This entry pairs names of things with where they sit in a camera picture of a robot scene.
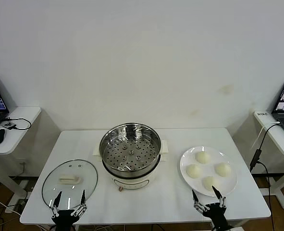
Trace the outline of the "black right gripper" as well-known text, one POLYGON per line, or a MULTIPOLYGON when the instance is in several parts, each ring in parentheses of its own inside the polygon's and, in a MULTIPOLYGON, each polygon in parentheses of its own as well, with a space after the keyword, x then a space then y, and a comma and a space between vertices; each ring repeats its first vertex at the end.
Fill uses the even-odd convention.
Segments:
POLYGON ((194 200, 194 208, 204 217, 210 218, 213 223, 212 231, 228 231, 230 229, 230 225, 228 224, 225 218, 226 212, 226 197, 223 197, 219 190, 217 190, 214 186, 212 189, 219 200, 219 203, 211 203, 204 205, 202 204, 195 191, 192 189, 192 195, 194 200))

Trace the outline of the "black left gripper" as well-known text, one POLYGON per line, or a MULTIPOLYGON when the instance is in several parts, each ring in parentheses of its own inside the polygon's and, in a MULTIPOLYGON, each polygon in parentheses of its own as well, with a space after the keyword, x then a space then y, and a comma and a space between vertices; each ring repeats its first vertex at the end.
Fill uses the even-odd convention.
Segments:
POLYGON ((53 205, 49 206, 49 209, 52 213, 52 221, 54 225, 50 227, 50 230, 54 231, 75 231, 74 223, 76 223, 80 216, 82 216, 86 210, 86 197, 85 197, 85 190, 83 190, 80 205, 77 209, 70 209, 70 210, 59 210, 59 203, 61 200, 62 192, 60 191, 57 197, 53 201, 53 205))

